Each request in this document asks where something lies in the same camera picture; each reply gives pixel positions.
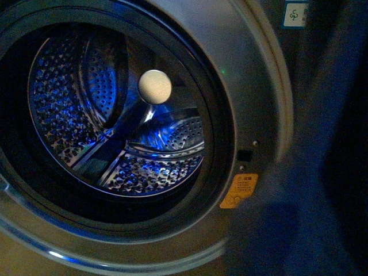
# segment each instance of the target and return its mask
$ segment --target white label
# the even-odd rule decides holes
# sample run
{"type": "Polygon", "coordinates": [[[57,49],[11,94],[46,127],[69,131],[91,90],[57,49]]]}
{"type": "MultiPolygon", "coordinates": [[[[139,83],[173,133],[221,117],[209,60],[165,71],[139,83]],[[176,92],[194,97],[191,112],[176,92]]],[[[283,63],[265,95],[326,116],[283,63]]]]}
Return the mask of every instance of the white label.
{"type": "Polygon", "coordinates": [[[285,28],[303,28],[306,24],[308,15],[307,3],[287,3],[285,7],[285,16],[283,27],[285,28]]]}

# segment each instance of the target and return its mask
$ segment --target yellow warning label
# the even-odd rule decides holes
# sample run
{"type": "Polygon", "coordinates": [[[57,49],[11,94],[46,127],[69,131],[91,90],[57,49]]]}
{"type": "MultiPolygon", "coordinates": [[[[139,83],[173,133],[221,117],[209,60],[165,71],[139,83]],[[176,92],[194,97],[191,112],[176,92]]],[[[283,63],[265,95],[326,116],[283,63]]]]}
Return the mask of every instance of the yellow warning label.
{"type": "Polygon", "coordinates": [[[250,197],[257,184],[258,174],[237,174],[231,183],[228,194],[220,204],[220,208],[236,208],[239,202],[250,197]]]}

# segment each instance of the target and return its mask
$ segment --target dark cloth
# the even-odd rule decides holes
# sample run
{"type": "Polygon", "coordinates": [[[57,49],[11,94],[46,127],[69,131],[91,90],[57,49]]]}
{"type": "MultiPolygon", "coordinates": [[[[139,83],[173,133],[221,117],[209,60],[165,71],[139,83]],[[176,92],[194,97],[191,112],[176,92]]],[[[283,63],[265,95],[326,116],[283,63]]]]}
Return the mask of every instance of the dark cloth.
{"type": "MultiPolygon", "coordinates": [[[[343,160],[341,147],[351,146],[349,140],[341,144],[336,138],[343,137],[339,133],[349,125],[341,125],[354,112],[351,95],[362,88],[357,82],[366,63],[367,2],[311,3],[298,61],[293,144],[233,215],[225,254],[228,275],[368,274],[367,239],[362,238],[368,232],[352,229],[358,224],[364,231],[366,225],[364,220],[351,223],[344,212],[349,200],[366,202],[367,194],[358,198],[343,192],[334,177],[343,170],[331,165],[343,160]],[[360,254],[354,253],[357,246],[360,254]]],[[[367,136],[361,140],[368,144],[367,136]]],[[[367,216],[366,205],[360,206],[355,219],[367,216]]]]}

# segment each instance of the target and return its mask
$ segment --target white ball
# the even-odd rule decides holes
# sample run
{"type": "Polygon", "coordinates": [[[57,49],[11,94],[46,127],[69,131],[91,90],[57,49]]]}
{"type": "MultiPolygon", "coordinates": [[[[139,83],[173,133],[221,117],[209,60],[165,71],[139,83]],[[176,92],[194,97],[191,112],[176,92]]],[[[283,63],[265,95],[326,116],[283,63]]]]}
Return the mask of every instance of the white ball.
{"type": "Polygon", "coordinates": [[[173,86],[168,76],[159,70],[149,70],[139,79],[139,95],[150,105],[160,105],[166,102],[173,86]]]}

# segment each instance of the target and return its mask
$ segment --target washing machine door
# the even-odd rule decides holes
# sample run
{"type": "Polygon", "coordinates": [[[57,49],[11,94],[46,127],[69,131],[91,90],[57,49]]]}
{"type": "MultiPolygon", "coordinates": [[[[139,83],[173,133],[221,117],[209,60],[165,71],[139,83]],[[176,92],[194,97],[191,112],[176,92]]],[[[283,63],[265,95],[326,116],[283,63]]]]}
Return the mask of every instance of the washing machine door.
{"type": "Polygon", "coordinates": [[[0,15],[0,226],[102,275],[224,251],[287,149],[288,71],[254,1],[34,1],[0,15]]]}

